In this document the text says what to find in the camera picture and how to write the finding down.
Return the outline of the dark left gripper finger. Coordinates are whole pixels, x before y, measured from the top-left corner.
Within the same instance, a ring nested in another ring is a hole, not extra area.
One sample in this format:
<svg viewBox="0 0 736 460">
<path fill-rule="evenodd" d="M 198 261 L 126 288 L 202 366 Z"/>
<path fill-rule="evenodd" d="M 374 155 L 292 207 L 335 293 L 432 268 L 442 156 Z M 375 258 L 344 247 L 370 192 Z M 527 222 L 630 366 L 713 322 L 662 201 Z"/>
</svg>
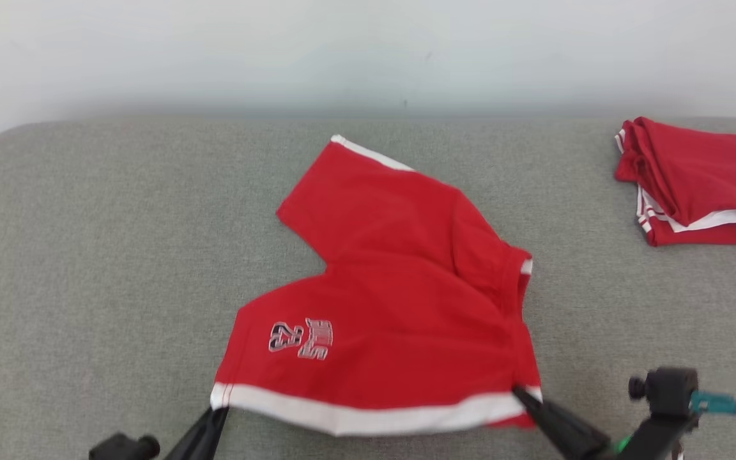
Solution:
<svg viewBox="0 0 736 460">
<path fill-rule="evenodd" d="M 212 460 L 221 440 L 229 408 L 209 407 L 164 457 L 166 460 Z"/>
</svg>

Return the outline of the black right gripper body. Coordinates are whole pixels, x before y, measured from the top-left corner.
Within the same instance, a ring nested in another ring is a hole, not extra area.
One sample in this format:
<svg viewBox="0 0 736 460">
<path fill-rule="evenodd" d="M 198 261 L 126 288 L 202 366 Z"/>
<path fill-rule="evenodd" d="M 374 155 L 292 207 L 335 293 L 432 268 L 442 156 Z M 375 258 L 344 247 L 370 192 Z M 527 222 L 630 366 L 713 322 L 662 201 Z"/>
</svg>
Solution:
<svg viewBox="0 0 736 460">
<path fill-rule="evenodd" d="M 694 428 L 694 416 L 651 416 L 640 424 L 621 451 L 610 446 L 599 459 L 670 459 L 681 437 Z"/>
</svg>

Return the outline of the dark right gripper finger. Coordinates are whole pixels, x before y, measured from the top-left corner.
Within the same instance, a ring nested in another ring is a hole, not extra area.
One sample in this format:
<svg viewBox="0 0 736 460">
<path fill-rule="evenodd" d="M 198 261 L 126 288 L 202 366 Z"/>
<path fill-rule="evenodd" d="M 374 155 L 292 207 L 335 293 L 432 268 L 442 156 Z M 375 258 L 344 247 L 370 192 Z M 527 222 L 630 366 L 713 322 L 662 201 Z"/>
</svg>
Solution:
<svg viewBox="0 0 736 460">
<path fill-rule="evenodd" d="M 538 399 L 522 385 L 512 393 L 564 459 L 611 458 L 611 438 L 595 425 L 560 404 Z"/>
</svg>

